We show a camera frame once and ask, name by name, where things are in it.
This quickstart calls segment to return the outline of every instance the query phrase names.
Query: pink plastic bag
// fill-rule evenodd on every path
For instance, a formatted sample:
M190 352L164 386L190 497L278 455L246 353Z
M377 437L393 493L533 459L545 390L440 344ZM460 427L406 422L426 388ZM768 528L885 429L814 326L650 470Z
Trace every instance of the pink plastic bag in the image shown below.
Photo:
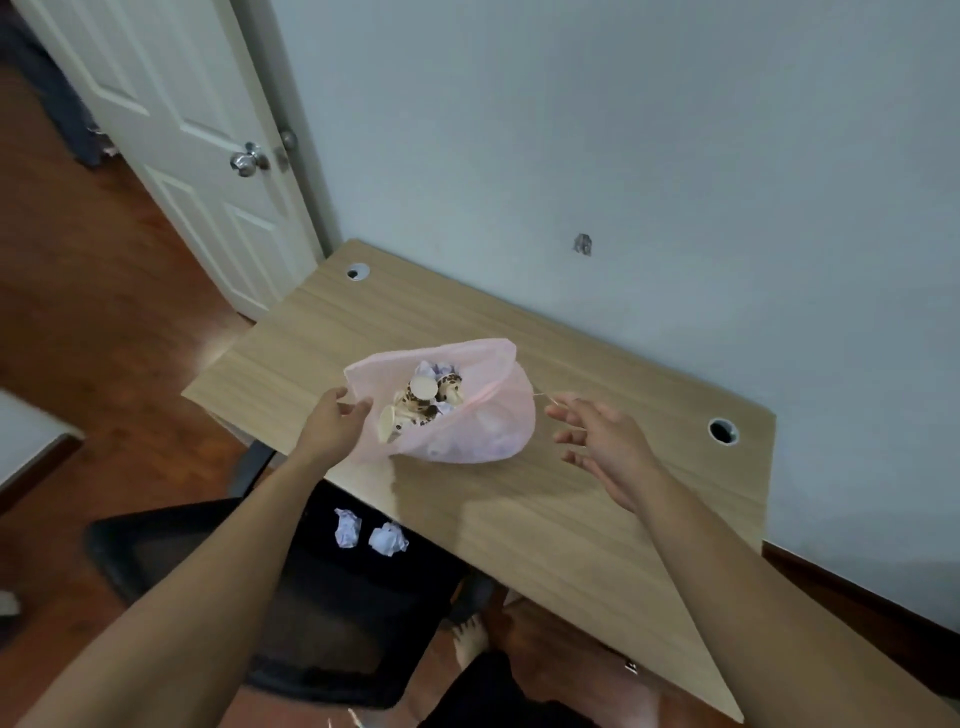
M453 364L463 382L464 402L427 425L403 432L392 443L377 438L380 411L394 402L422 361ZM358 400L373 397L352 459L369 461L405 454L442 463L485 463L520 452L534 433L534 389L516 363L508 339L477 339L435 349L383 352L344 369Z

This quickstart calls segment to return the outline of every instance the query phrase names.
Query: metal door knob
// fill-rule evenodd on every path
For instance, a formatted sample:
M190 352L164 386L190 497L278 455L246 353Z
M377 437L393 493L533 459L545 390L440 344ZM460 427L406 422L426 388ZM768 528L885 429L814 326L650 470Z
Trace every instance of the metal door knob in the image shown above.
M270 169L270 160L256 144L248 141L247 152L234 152L230 156L230 166L240 177L252 177L258 169Z

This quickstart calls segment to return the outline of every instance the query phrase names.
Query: person's left arm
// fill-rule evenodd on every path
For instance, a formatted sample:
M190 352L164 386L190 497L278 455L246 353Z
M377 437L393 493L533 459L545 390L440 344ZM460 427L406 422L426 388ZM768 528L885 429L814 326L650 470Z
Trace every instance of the person's left arm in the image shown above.
M371 403L320 399L296 448L198 548L88 646L20 728L216 726L243 682L314 486Z

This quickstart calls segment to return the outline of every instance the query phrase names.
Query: person's right arm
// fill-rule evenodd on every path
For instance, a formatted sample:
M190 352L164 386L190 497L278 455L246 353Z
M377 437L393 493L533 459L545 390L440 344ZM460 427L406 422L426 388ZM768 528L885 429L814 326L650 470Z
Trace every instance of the person's right arm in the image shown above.
M664 468L634 420L556 397L564 461L634 511L753 728L960 728L960 716L801 592Z

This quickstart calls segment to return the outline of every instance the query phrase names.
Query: brown baseboard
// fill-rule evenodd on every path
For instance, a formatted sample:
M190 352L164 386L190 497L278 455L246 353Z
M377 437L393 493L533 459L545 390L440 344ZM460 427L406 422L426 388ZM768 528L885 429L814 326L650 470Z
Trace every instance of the brown baseboard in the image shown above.
M960 634L779 546L764 542L762 553L777 571L928 688L960 698Z
M22 497L34 489L37 483L80 449L83 443L84 441L80 438L63 434L21 468L10 482L0 489L0 516L13 508Z

